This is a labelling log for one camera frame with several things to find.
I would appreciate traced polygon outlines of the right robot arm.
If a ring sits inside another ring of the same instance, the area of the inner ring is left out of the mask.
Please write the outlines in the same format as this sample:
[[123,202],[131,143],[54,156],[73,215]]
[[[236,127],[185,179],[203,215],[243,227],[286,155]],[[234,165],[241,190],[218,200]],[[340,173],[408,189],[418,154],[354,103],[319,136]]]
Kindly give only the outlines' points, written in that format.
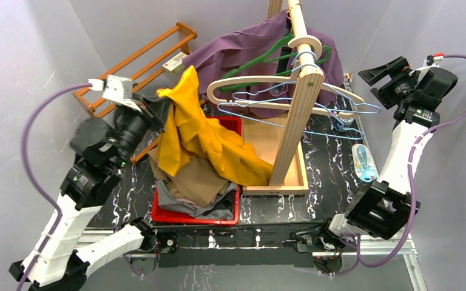
[[411,205],[409,174],[414,174],[422,147],[433,136],[426,130],[440,122],[437,107],[457,84],[458,77],[439,66],[443,53],[429,55],[419,69],[411,69],[400,56],[358,75],[370,86],[384,77],[390,81],[371,93],[386,108],[396,108],[392,144],[377,180],[355,195],[345,213],[326,220],[317,234],[318,245],[326,251],[344,247],[342,237],[371,235],[390,239],[417,213],[420,202]]

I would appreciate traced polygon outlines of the purple garment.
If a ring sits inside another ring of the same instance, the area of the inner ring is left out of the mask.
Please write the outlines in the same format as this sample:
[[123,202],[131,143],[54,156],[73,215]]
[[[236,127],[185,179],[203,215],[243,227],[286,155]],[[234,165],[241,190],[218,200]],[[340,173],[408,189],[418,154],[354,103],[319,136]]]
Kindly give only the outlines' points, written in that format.
[[[230,70],[236,69],[266,53],[272,45],[288,34],[286,29],[287,20],[286,12],[281,11],[278,15],[259,24],[220,36],[185,57],[183,65],[185,67],[193,65],[196,69],[200,86],[199,94],[206,95],[210,83],[222,79]],[[306,29],[309,35],[316,37],[322,45],[327,45],[331,49],[329,57],[328,52],[323,51],[319,59],[327,58],[327,60],[323,64],[319,64],[319,66],[325,76],[324,82],[339,87],[343,84],[344,76],[334,40],[330,36],[318,32],[311,27],[306,26]],[[236,76],[276,75],[278,62],[279,60],[270,63],[258,63],[242,70]],[[248,99],[255,101],[278,97],[291,98],[294,88],[294,84],[288,84],[277,88],[281,92],[276,95],[273,95],[272,92],[263,92],[257,96],[241,94],[239,98],[248,97]],[[335,93],[321,90],[316,102],[328,105],[335,97]],[[237,106],[229,106],[225,109],[235,113],[249,114],[258,118],[274,118],[286,112],[275,109]]]

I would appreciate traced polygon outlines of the green hanger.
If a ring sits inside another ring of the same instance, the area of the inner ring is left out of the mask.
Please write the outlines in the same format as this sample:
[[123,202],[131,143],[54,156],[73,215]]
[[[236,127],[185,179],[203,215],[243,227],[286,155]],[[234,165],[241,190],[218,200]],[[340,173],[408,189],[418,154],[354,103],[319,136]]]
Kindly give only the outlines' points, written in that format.
[[[223,75],[223,79],[226,79],[226,78],[231,78],[231,77],[234,77],[234,76],[237,76],[237,74],[239,74],[242,70],[246,70],[258,63],[270,63],[270,62],[273,62],[273,61],[281,61],[283,59],[289,59],[289,58],[296,58],[297,57],[297,52],[294,52],[294,53],[288,53],[288,54],[284,54],[284,55],[280,55],[279,57],[277,58],[272,58],[272,59],[269,59],[269,57],[275,52],[277,51],[279,48],[282,48],[284,47],[285,45],[288,45],[288,42],[290,40],[292,40],[294,38],[294,35],[292,33],[288,33],[287,35],[285,35],[284,37],[282,37],[281,39],[279,39],[278,41],[276,41],[275,44],[273,44],[269,50],[265,53],[263,53],[262,55],[242,64],[241,66],[237,67],[236,69],[232,69],[230,71],[228,71],[226,74]],[[322,59],[319,59],[318,61],[315,62],[315,64],[317,65],[320,65],[320,64],[324,64],[326,61],[329,60],[330,56],[332,55],[333,53],[333,50],[332,48],[327,45],[327,44],[323,44],[322,45],[322,51],[325,52],[325,57],[322,58]],[[290,73],[291,70],[286,70],[286,71],[283,71],[283,72],[280,72],[280,73],[277,73],[276,76],[283,76],[283,75],[286,75],[287,73]],[[253,84],[256,84],[256,82],[249,82],[249,83],[246,83],[245,85],[243,84],[237,84],[237,85],[229,85],[229,86],[226,86],[226,87],[220,87],[218,89],[219,92],[223,93],[223,92],[234,92],[234,91],[237,91],[241,88],[244,88],[244,87],[249,87]]]

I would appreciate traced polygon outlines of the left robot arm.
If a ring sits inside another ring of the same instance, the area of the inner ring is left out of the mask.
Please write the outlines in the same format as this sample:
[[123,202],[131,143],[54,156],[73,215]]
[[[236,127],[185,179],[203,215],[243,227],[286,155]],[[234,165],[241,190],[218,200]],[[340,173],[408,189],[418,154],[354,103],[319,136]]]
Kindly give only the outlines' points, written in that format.
[[79,124],[70,142],[75,160],[53,200],[54,213],[32,252],[8,270],[20,286],[79,290],[91,274],[115,258],[156,247],[156,233],[142,218],[98,242],[78,247],[78,241],[120,183],[120,170],[144,136],[164,130],[171,107],[169,98],[135,95],[131,107],[118,106],[113,125],[95,116]]

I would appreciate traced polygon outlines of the beige plastic hanger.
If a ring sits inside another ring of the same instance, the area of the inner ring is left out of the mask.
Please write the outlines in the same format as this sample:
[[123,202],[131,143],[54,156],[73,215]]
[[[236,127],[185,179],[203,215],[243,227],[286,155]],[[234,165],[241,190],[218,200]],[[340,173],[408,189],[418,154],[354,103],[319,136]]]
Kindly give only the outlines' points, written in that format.
[[[281,41],[285,41],[287,37],[285,36],[284,38],[280,39],[276,44],[274,44],[267,53],[257,57],[261,58],[261,60],[265,59],[265,55],[270,55],[272,52],[279,47],[279,44]],[[220,87],[225,87],[225,86],[230,86],[230,85],[237,85],[237,84],[243,84],[240,87],[246,87],[248,83],[274,83],[278,84],[275,87],[278,87],[280,84],[295,84],[300,76],[300,69],[304,67],[305,65],[316,65],[315,61],[317,59],[316,54],[312,50],[304,50],[302,53],[310,53],[312,54],[313,57],[313,62],[312,63],[306,63],[306,64],[299,64],[300,60],[300,55],[301,55],[301,50],[299,48],[300,45],[309,45],[310,49],[317,49],[317,52],[319,56],[322,54],[322,52],[319,52],[320,49],[322,49],[322,43],[314,36],[311,35],[306,35],[306,36],[296,36],[293,37],[292,39],[288,39],[288,47],[294,48],[298,47],[297,51],[298,53],[294,55],[294,59],[292,61],[292,66],[293,69],[290,70],[291,75],[290,76],[266,76],[266,75],[252,75],[252,76],[233,76],[231,78],[223,78],[219,79],[217,81],[212,82],[208,88],[207,88],[207,97],[210,102],[214,103],[217,105],[223,103],[223,102],[232,102],[233,105],[240,105],[241,107],[256,107],[256,108],[263,108],[263,109],[276,109],[276,110],[285,110],[285,111],[290,111],[290,104],[281,104],[281,103],[274,103],[274,102],[269,102],[269,100],[264,100],[264,101],[250,101],[248,99],[235,99],[232,101],[228,101],[226,99],[218,99],[214,93],[215,90],[217,90]],[[367,105],[367,103],[364,101],[363,98],[359,97],[358,95],[351,93],[347,90],[341,89],[340,87],[328,84],[328,83],[322,83],[320,86],[319,91],[325,90],[327,92],[333,92],[336,93],[337,95],[342,95],[345,98],[348,98],[349,100],[353,101],[354,105]],[[346,110],[341,110],[341,109],[333,109],[333,111],[330,111],[331,109],[325,107],[325,106],[319,106],[319,107],[313,107],[311,109],[311,114],[316,114],[316,115],[323,115],[323,116],[328,116],[331,115],[333,117],[339,117],[339,118],[352,118],[353,116],[357,114],[361,114],[359,112],[355,111],[346,111]]]

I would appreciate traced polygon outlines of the grey pleated skirt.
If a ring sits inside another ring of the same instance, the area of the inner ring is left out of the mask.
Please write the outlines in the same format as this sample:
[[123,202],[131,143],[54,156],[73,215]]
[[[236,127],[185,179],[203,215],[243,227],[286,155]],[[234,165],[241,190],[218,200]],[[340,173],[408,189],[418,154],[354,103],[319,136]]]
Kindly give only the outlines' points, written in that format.
[[197,219],[232,219],[234,195],[238,185],[232,182],[226,182],[224,186],[212,196],[211,199],[205,199],[205,206],[179,196],[180,193],[172,182],[156,180],[158,188],[158,202],[163,210],[172,212],[181,212]]

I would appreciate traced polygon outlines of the khaki tan garment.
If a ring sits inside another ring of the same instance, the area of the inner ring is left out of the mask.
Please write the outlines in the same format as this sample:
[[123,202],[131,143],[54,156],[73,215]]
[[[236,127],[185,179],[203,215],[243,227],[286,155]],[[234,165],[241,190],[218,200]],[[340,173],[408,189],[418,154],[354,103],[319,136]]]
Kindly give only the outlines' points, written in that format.
[[161,169],[157,148],[149,151],[148,155],[157,180],[172,182],[180,193],[176,197],[184,196],[202,206],[207,204],[206,198],[211,199],[226,182],[230,182],[222,178],[209,160],[204,158],[192,157],[188,164],[173,175]]

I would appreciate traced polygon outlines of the mustard yellow garment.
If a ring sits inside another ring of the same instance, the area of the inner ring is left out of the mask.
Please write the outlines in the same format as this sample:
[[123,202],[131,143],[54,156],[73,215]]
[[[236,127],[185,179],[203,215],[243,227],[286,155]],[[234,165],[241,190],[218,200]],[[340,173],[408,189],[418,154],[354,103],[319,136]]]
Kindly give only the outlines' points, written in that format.
[[175,176],[192,158],[200,157],[224,179],[243,186],[267,186],[272,164],[259,158],[253,145],[238,133],[205,116],[198,89],[196,69],[190,66],[174,88],[157,90],[159,97],[172,101],[157,145],[159,168]]

